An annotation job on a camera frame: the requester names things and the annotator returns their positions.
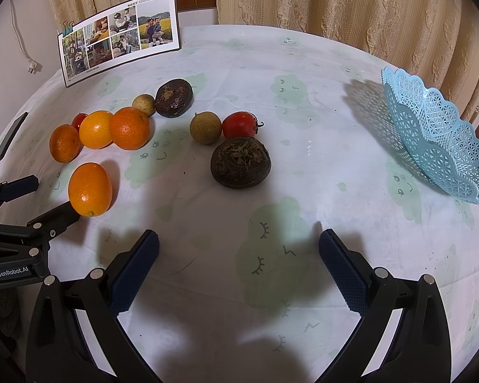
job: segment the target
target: brown round fruit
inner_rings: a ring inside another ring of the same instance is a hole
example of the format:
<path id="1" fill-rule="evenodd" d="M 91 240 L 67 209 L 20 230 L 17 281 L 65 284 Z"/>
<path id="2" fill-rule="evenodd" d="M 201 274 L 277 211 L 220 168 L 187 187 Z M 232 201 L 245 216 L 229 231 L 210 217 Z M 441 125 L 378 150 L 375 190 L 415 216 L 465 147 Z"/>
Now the brown round fruit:
<path id="1" fill-rule="evenodd" d="M 213 144 L 222 134 L 222 122 L 213 112 L 195 114 L 190 122 L 190 134 L 200 144 Z"/>
<path id="2" fill-rule="evenodd" d="M 229 138 L 211 157 L 211 174 L 225 187 L 248 188 L 266 179 L 271 160 L 264 145 L 251 137 Z"/>
<path id="3" fill-rule="evenodd" d="M 110 135 L 119 148 L 139 149 L 151 135 L 149 118 L 134 107 L 119 109 L 110 119 Z"/>
<path id="4" fill-rule="evenodd" d="M 133 99 L 131 106 L 141 110 L 147 116 L 151 116 L 154 112 L 156 112 L 156 108 L 154 107 L 154 98 L 148 93 L 138 95 L 135 99 Z"/>
<path id="5" fill-rule="evenodd" d="M 69 124 L 60 125 L 51 133 L 49 151 L 59 163 L 68 163 L 78 155 L 82 144 L 78 130 Z"/>
<path id="6" fill-rule="evenodd" d="M 194 98 L 192 86 L 183 79 L 169 80 L 156 92 L 156 111 L 165 118 L 184 114 Z"/>

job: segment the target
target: red tomato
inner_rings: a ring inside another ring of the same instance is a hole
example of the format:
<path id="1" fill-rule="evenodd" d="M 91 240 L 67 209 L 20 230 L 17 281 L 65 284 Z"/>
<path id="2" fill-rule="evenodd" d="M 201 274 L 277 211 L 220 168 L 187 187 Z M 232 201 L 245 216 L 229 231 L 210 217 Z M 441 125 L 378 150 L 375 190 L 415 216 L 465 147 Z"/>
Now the red tomato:
<path id="1" fill-rule="evenodd" d="M 257 124 L 257 118 L 250 112 L 234 112 L 224 119 L 222 122 L 222 130 L 225 138 L 236 137 L 255 137 L 257 129 L 260 126 Z"/>
<path id="2" fill-rule="evenodd" d="M 74 117 L 74 120 L 71 123 L 71 125 L 74 126 L 79 131 L 80 125 L 82 124 L 82 121 L 85 118 L 87 118 L 87 114 L 78 114 L 77 116 Z"/>

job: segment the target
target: printed photo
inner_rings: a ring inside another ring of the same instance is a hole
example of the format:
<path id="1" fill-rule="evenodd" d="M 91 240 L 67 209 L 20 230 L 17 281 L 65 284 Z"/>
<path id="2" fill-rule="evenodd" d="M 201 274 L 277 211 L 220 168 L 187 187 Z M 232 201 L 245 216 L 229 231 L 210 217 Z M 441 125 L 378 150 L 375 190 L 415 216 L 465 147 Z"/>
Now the printed photo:
<path id="1" fill-rule="evenodd" d="M 172 42 L 169 0 L 151 0 L 137 5 L 141 48 Z"/>
<path id="2" fill-rule="evenodd" d="M 138 29 L 128 30 L 112 36 L 112 55 L 114 58 L 128 55 L 141 49 L 138 40 Z"/>
<path id="3" fill-rule="evenodd" d="M 137 26 L 137 12 L 135 6 L 118 10 L 108 15 L 110 35 L 114 35 Z"/>
<path id="4" fill-rule="evenodd" d="M 103 17 L 102 19 L 96 20 L 84 26 L 83 30 L 85 33 L 85 45 L 90 46 L 109 36 L 108 19 Z"/>
<path id="5" fill-rule="evenodd" d="M 87 48 L 87 57 L 89 58 L 89 66 L 101 65 L 112 60 L 112 48 L 110 47 L 110 39 L 101 40 Z"/>
<path id="6" fill-rule="evenodd" d="M 82 28 L 63 38 L 62 48 L 67 77 L 69 79 L 89 69 L 89 62 L 85 55 L 85 42 Z"/>

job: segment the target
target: blue plastic basket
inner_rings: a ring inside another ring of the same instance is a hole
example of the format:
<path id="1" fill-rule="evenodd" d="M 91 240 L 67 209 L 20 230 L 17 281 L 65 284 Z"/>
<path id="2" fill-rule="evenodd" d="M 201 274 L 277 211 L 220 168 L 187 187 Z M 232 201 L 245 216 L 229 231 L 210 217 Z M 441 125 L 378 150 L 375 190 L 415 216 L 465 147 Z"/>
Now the blue plastic basket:
<path id="1" fill-rule="evenodd" d="M 479 139 L 458 109 L 403 69 L 382 70 L 392 121 L 420 169 L 440 188 L 479 204 Z"/>

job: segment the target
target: white tablecloth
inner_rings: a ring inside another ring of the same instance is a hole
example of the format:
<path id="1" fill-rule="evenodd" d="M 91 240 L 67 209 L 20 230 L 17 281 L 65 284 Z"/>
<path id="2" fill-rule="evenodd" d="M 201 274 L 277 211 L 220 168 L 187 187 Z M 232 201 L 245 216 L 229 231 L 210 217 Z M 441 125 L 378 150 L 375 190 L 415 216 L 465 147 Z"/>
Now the white tablecloth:
<path id="1" fill-rule="evenodd" d="M 0 162 L 1 181 L 35 174 L 40 186 L 4 205 L 0 222 L 26 223 L 65 202 L 73 170 L 101 163 L 113 180 L 114 203 L 52 241 L 50 269 L 61 280 L 84 277 L 130 249 L 145 229 L 156 231 L 160 256 L 119 318 L 166 383 L 313 382 L 360 318 L 318 255 L 319 234 L 333 228 L 373 267 L 400 278 L 436 278 L 455 377 L 479 348 L 479 206 L 410 172 L 390 137 L 380 78 L 386 63 L 335 41 L 268 27 L 189 27 L 182 47 L 69 89 L 60 71 L 46 82 L 18 112 L 29 115 Z M 65 165 L 50 156 L 52 130 L 77 113 L 115 112 L 175 78 L 192 84 L 193 106 L 175 119 L 155 114 L 145 147 L 84 149 Z M 193 142 L 188 125 L 196 112 L 224 119 L 241 110 L 265 123 L 258 139 L 272 170 L 258 187 L 235 191 L 213 180 L 214 147 Z M 37 289 L 21 293 L 20 362 Z M 397 320 L 368 370 L 383 359 Z M 110 370 L 83 322 L 98 364 Z"/>

